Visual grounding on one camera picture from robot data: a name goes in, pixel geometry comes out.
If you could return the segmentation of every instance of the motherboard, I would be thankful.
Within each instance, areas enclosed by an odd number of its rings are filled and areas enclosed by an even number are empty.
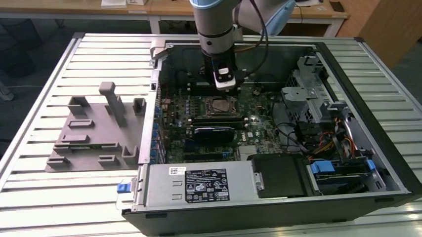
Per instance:
[[[189,85],[161,92],[165,163],[235,161],[248,155],[280,153],[271,119],[274,93],[243,85],[216,95]]]

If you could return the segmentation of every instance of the desk leg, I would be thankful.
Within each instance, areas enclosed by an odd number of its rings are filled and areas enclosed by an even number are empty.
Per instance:
[[[335,37],[336,36],[336,33],[342,27],[343,21],[344,21],[344,19],[332,19],[331,25],[328,26],[323,37]]]
[[[148,16],[149,26],[151,26],[151,33],[159,35],[159,16]]]
[[[63,19],[55,19],[53,21],[60,29],[64,28],[64,20]]]

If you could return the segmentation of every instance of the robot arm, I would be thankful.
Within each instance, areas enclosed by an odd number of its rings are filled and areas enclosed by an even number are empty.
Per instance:
[[[241,83],[241,72],[235,64],[233,23],[262,35],[266,23],[270,36],[276,35],[292,13],[294,0],[189,0],[204,54],[205,76],[217,90],[225,90]]]

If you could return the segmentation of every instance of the barcode sticker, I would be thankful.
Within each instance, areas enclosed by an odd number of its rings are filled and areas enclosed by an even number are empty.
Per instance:
[[[184,174],[184,171],[185,171],[185,167],[169,167],[168,168],[169,175]]]

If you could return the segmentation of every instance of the white paper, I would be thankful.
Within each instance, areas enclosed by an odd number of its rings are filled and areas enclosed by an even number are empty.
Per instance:
[[[128,4],[145,5],[148,0],[127,0]]]
[[[314,6],[314,5],[318,5],[318,4],[320,4],[319,0],[307,0],[307,1],[296,2],[296,5],[299,7],[302,7],[302,6]]]
[[[125,8],[125,0],[101,0],[101,8]]]

